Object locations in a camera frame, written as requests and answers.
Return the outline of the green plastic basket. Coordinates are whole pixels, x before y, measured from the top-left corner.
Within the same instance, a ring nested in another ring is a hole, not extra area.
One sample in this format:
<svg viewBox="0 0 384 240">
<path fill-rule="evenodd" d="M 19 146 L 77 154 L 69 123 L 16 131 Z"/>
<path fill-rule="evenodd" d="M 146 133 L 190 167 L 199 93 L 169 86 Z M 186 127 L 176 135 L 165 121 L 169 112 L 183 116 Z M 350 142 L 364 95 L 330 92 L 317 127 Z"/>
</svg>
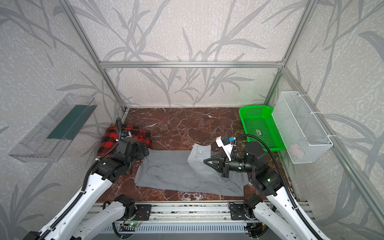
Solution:
<svg viewBox="0 0 384 240">
<path fill-rule="evenodd" d="M 273 111 L 269 106 L 246 106 L 239 109 L 239 115 L 245 134 L 258 137 L 271 152 L 278 152 L 286 150 L 286 147 L 272 116 Z M 263 135 L 259 136 L 257 130 L 261 130 Z"/>
</svg>

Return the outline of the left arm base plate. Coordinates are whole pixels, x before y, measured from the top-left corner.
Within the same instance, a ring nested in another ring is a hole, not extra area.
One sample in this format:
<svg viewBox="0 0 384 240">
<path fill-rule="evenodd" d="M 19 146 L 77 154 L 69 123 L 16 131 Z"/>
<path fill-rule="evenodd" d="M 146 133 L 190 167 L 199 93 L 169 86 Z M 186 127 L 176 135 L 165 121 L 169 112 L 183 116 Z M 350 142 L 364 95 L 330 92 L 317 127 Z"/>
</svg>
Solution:
<svg viewBox="0 0 384 240">
<path fill-rule="evenodd" d="M 148 221 L 151 214 L 152 205 L 139 204 L 132 205 L 126 208 L 127 221 Z"/>
</svg>

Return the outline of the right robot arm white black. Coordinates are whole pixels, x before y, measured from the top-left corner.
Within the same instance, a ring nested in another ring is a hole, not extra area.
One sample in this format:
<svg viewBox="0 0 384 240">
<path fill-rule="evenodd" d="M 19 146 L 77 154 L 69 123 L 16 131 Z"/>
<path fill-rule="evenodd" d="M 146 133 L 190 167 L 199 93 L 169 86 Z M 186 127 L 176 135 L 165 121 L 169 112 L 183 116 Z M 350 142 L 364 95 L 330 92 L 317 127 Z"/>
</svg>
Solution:
<svg viewBox="0 0 384 240">
<path fill-rule="evenodd" d="M 242 157 L 237 157 L 237 138 L 218 137 L 223 153 L 204 160 L 204 164 L 228 178 L 230 172 L 249 173 L 249 183 L 273 205 L 270 208 L 254 195 L 243 203 L 244 215 L 249 220 L 265 224 L 282 240 L 326 240 L 324 234 L 293 197 L 279 166 L 267 165 L 267 155 L 276 158 L 259 138 L 248 142 Z"/>
</svg>

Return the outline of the grey long sleeve shirt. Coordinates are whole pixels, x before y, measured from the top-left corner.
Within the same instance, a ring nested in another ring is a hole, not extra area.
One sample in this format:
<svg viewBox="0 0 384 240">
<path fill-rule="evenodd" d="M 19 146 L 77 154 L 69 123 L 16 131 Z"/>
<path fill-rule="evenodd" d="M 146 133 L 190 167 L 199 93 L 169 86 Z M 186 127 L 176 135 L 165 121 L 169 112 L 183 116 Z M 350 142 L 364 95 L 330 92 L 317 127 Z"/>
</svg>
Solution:
<svg viewBox="0 0 384 240">
<path fill-rule="evenodd" d="M 149 150 L 138 168 L 135 185 L 179 192 L 200 192 L 243 197 L 249 183 L 246 173 L 230 173 L 228 178 L 204 164 L 215 153 L 211 146 L 195 144 L 188 151 Z"/>
</svg>

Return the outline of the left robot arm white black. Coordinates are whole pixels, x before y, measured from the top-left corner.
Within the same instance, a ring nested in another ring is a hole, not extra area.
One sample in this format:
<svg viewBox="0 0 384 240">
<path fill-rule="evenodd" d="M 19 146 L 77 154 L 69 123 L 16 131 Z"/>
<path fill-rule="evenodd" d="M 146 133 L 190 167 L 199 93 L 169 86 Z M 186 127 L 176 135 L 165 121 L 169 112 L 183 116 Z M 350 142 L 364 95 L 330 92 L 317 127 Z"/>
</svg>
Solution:
<svg viewBox="0 0 384 240">
<path fill-rule="evenodd" d="M 146 143 L 130 137 L 118 140 L 112 150 L 111 157 L 102 156 L 95 160 L 82 187 L 66 206 L 39 231 L 27 233 L 26 240 L 90 240 L 115 221 L 132 220 L 137 215 L 135 201 L 120 195 L 96 216 L 81 222 L 120 176 L 126 174 L 136 161 L 149 155 Z"/>
</svg>

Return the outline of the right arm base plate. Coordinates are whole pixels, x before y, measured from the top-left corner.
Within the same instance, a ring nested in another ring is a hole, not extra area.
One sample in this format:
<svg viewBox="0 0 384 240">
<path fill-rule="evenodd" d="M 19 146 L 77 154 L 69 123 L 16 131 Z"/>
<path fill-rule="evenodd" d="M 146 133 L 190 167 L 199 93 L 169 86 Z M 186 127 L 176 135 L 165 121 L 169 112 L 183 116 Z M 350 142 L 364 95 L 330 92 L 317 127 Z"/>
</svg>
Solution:
<svg viewBox="0 0 384 240">
<path fill-rule="evenodd" d="M 237 204 L 229 202 L 228 208 L 230 210 L 231 220 L 253 220 L 254 215 L 251 213 L 251 208 L 245 204 Z"/>
</svg>

